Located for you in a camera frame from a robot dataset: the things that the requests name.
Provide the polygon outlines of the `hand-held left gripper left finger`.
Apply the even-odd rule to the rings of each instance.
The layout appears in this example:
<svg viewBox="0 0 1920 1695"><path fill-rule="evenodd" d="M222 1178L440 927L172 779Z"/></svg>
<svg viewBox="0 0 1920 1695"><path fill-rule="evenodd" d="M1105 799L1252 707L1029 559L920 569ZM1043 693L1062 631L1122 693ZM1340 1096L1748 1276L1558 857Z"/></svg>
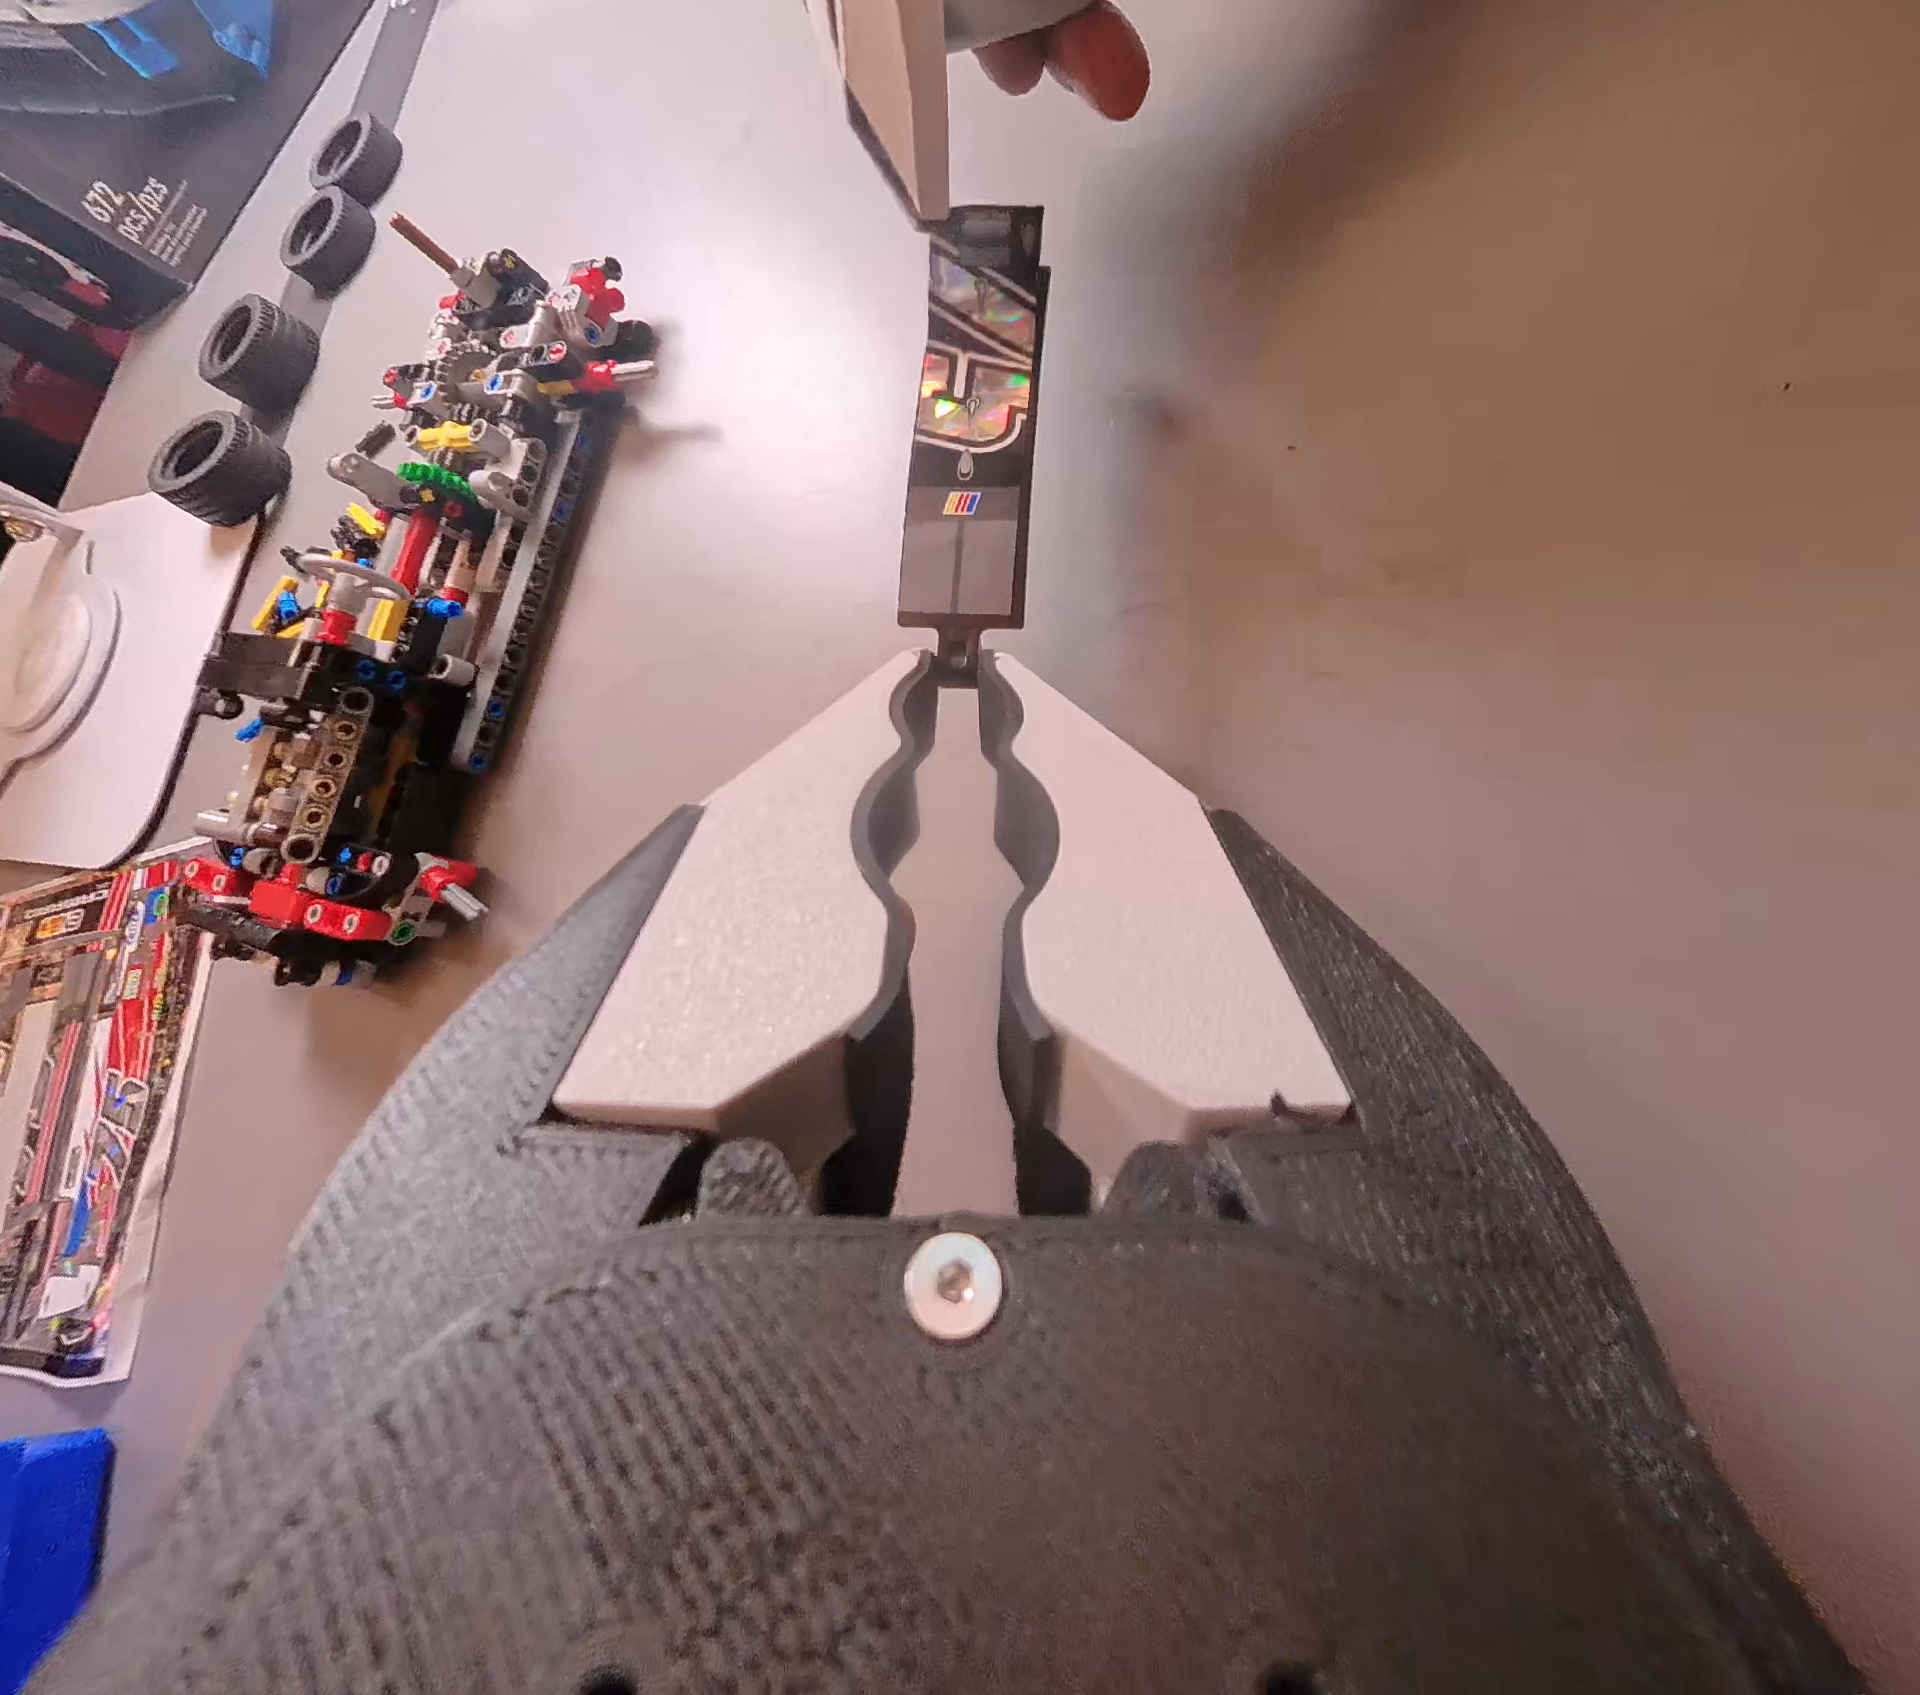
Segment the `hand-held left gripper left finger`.
<svg viewBox="0 0 1920 1695"><path fill-rule="evenodd" d="M756 1136L829 1206L893 1206L915 1082L924 653L902 651L708 795L552 1106Z"/></svg>

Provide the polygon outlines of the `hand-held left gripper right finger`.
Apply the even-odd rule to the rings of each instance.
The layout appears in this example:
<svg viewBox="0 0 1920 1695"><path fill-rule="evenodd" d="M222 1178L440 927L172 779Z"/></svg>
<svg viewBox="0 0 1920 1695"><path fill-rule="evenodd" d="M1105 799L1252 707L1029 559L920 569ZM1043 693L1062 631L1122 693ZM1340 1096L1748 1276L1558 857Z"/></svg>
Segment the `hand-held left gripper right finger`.
<svg viewBox="0 0 1920 1695"><path fill-rule="evenodd" d="M992 837L1018 879L999 1072L1021 1200L1095 1200L1146 1142L1352 1112L1204 803L1017 657L976 669Z"/></svg>

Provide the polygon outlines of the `lego car chassis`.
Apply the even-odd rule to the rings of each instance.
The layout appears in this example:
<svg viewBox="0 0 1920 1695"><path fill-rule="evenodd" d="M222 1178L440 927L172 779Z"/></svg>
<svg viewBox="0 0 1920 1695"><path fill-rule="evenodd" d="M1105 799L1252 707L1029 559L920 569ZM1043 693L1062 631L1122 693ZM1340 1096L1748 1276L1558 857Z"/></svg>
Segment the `lego car chassis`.
<svg viewBox="0 0 1920 1695"><path fill-rule="evenodd" d="M423 353L329 459L348 493L250 625L222 631L196 711L238 775L196 817L180 919L279 986L348 986L486 917L469 799L511 753L578 539L660 339L613 253L548 281L511 247L444 269Z"/></svg>

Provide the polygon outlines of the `black stickered lego panel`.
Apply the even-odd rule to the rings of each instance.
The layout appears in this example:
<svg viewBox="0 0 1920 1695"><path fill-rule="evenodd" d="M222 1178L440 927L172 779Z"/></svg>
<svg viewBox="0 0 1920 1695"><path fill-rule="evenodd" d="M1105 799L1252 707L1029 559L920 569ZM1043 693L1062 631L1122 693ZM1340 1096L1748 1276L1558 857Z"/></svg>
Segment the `black stickered lego panel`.
<svg viewBox="0 0 1920 1695"><path fill-rule="evenodd" d="M944 687L1026 621L1049 287L1041 205L965 205L927 235L896 619L933 631Z"/></svg>

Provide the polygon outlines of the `black lego tire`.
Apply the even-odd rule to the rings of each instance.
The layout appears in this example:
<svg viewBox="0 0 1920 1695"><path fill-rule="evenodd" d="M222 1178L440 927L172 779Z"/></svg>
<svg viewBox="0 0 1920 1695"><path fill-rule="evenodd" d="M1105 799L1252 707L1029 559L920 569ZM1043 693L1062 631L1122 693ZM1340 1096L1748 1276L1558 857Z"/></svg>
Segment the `black lego tire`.
<svg viewBox="0 0 1920 1695"><path fill-rule="evenodd" d="M170 433L148 489L208 527L237 527L277 507L292 483L280 441L241 411L204 411Z"/></svg>
<svg viewBox="0 0 1920 1695"><path fill-rule="evenodd" d="M405 145L392 127L373 109L357 109L336 123L308 161L308 185L336 189L373 209L392 187L405 159Z"/></svg>
<svg viewBox="0 0 1920 1695"><path fill-rule="evenodd" d="M348 189L317 187L280 237L280 263L317 297L332 299L366 265L376 235L368 203Z"/></svg>
<svg viewBox="0 0 1920 1695"><path fill-rule="evenodd" d="M204 385L254 411L291 411L314 379L322 335L263 293L237 297L199 351Z"/></svg>

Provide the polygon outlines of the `lego set box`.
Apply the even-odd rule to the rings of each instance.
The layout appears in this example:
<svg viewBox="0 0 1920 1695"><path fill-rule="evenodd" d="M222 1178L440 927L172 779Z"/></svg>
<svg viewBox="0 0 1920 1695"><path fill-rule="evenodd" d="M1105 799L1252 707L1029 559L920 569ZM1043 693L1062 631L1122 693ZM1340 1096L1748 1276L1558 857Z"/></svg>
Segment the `lego set box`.
<svg viewBox="0 0 1920 1695"><path fill-rule="evenodd" d="M58 491L374 0L2 0L5 415Z"/></svg>

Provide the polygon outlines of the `person's right hand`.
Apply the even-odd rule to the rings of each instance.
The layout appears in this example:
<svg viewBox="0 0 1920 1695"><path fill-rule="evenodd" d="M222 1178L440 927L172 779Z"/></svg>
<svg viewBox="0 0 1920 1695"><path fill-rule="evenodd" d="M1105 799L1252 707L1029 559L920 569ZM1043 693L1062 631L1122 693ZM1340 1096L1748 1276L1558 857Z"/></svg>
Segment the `person's right hand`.
<svg viewBox="0 0 1920 1695"><path fill-rule="evenodd" d="M1049 27L990 41L972 57L1010 97L1030 95L1053 79L1115 123L1137 117L1151 89L1146 45L1112 0L1097 0Z"/></svg>

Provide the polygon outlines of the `white book stand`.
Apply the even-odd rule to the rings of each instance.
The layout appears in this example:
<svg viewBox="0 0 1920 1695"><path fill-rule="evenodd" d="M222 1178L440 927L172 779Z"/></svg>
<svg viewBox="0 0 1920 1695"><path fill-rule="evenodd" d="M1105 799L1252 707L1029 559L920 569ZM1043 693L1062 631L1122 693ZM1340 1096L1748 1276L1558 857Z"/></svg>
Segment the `white book stand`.
<svg viewBox="0 0 1920 1695"><path fill-rule="evenodd" d="M2 855L102 869L147 843L260 525L161 495L63 511L2 487Z"/></svg>

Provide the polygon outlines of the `holographic sticker sheet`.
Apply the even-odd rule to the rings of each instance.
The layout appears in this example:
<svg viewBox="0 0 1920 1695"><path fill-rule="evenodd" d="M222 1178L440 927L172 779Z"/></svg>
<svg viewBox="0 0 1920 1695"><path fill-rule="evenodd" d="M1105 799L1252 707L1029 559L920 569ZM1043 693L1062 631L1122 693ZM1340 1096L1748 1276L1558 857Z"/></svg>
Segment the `holographic sticker sheet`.
<svg viewBox="0 0 1920 1695"><path fill-rule="evenodd" d="M2 901L2 1370L126 1378L212 975L175 915L199 843Z"/></svg>

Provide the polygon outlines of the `blue plastic bin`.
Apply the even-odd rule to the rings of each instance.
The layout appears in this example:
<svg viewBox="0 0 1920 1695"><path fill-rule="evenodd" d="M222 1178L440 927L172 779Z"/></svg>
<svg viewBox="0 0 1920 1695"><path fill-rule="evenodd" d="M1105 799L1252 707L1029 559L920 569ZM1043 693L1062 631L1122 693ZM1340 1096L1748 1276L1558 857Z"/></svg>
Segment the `blue plastic bin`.
<svg viewBox="0 0 1920 1695"><path fill-rule="evenodd" d="M16 1692L99 1576L113 1488L105 1426L2 1442L2 1690Z"/></svg>

